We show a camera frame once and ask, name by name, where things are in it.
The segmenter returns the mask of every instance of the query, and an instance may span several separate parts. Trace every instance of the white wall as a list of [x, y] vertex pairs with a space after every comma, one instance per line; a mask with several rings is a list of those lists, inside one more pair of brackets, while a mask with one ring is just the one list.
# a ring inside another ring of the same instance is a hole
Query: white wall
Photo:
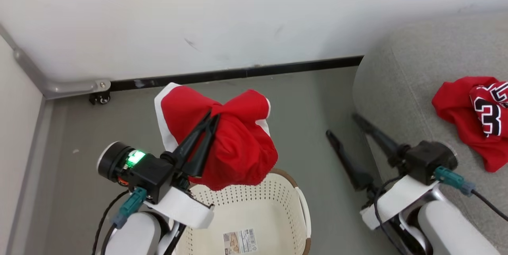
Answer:
[[27, 168], [42, 94], [0, 38], [0, 255], [5, 254]]
[[51, 121], [53, 104], [53, 101], [44, 101], [44, 108], [39, 114], [40, 124], [34, 134], [32, 155], [25, 173], [22, 199], [18, 201], [18, 216], [11, 231], [8, 255], [41, 255], [44, 251], [59, 160], [51, 153], [53, 147], [61, 143], [58, 134], [53, 132], [49, 135], [50, 128], [55, 131], [60, 123], [59, 119]]
[[127, 79], [364, 54], [406, 21], [508, 0], [0, 0], [0, 22], [58, 80]]

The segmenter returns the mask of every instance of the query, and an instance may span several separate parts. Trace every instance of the white bracket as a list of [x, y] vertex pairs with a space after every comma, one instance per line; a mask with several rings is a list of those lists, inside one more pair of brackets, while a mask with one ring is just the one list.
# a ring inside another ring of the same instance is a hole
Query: white bracket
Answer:
[[[430, 185], [424, 185], [411, 176], [404, 176], [377, 201], [377, 209], [381, 221], [385, 223], [399, 212], [405, 210], [426, 192], [432, 190], [438, 183], [438, 181], [434, 181]], [[363, 222], [367, 224], [370, 230], [374, 230], [379, 226], [379, 221], [374, 211], [374, 205], [365, 208], [360, 214]]]
[[0, 36], [2, 36], [13, 49], [13, 56], [18, 65], [48, 100], [103, 92], [111, 87], [111, 82], [109, 80], [78, 82], [57, 82], [50, 80], [44, 76], [27, 53], [18, 47], [2, 24], [0, 24]]
[[174, 186], [158, 204], [145, 201], [145, 205], [194, 229], [208, 228], [214, 218], [214, 205], [206, 206]]

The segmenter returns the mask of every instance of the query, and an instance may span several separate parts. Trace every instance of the gray floor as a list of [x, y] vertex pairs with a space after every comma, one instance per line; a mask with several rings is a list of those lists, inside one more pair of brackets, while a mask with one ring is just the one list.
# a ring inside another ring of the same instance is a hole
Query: gray floor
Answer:
[[[269, 98], [270, 132], [279, 153], [276, 167], [298, 182], [312, 217], [311, 254], [394, 254], [379, 232], [361, 221], [363, 193], [356, 194], [325, 137], [331, 128], [354, 159], [375, 166], [361, 132], [350, 119], [355, 67], [190, 85], [220, 102], [252, 88]], [[88, 255], [98, 221], [122, 188], [96, 173], [96, 161], [113, 141], [158, 154], [163, 151], [154, 112], [161, 88], [112, 93], [107, 105], [85, 96], [55, 103], [46, 157], [58, 171], [50, 205], [45, 255]]]

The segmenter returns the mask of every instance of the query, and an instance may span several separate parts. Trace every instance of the green led light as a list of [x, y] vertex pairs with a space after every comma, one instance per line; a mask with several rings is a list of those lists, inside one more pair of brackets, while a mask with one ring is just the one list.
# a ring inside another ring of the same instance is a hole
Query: green led light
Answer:
[[145, 153], [136, 150], [136, 152], [130, 155], [129, 158], [127, 159], [127, 166], [129, 168], [134, 167], [143, 157], [145, 157], [145, 155], [146, 155]]

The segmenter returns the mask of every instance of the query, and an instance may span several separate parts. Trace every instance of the gray sofa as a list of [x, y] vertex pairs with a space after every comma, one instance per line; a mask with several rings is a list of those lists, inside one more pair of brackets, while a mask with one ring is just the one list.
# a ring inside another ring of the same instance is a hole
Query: gray sofa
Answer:
[[[431, 100], [445, 81], [464, 76], [508, 80], [508, 13], [454, 17], [405, 26], [363, 58], [354, 80], [357, 111], [399, 141], [441, 141], [458, 154], [456, 172], [508, 213], [508, 165], [485, 171], [481, 157], [457, 136], [454, 125], [437, 117]], [[397, 172], [369, 142], [383, 180]], [[476, 197], [443, 187], [443, 193], [503, 255], [508, 255], [508, 222]]]

